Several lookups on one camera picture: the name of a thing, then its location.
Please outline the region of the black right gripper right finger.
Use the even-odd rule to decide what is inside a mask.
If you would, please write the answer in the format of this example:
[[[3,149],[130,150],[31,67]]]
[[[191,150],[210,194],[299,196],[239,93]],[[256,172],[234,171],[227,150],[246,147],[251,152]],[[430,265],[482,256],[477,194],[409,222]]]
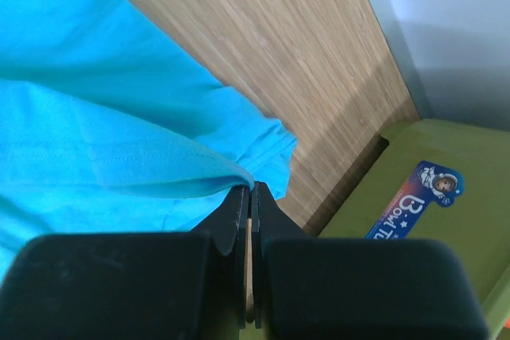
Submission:
[[[254,325],[268,339],[486,339],[456,255],[434,240],[319,239],[251,193]]]

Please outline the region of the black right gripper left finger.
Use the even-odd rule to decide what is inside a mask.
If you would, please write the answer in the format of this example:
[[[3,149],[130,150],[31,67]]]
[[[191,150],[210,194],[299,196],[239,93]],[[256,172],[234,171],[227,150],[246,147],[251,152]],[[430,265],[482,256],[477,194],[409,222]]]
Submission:
[[[4,339],[236,339],[249,189],[188,232],[45,235],[1,286]]]

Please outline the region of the blue t shirt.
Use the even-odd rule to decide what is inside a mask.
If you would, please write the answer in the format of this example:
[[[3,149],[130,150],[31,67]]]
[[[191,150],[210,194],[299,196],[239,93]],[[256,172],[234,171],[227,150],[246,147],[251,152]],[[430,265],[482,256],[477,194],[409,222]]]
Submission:
[[[1,269],[53,233],[192,229],[282,198],[295,136],[128,0],[1,0]]]

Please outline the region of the blue tub label sticker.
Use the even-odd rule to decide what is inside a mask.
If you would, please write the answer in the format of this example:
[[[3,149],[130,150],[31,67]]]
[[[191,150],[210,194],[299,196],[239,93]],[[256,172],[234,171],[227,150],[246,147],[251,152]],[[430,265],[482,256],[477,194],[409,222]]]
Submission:
[[[459,172],[420,161],[365,237],[403,239],[431,203],[447,208],[464,193],[464,188],[464,178]]]

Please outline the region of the olive green plastic tub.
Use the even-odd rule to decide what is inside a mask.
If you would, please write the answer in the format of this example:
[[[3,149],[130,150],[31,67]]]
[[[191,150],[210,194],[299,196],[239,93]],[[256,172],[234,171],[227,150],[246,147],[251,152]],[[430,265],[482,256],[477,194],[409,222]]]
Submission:
[[[324,237],[439,240],[461,259],[491,335],[509,329],[509,134],[436,119],[394,123]]]

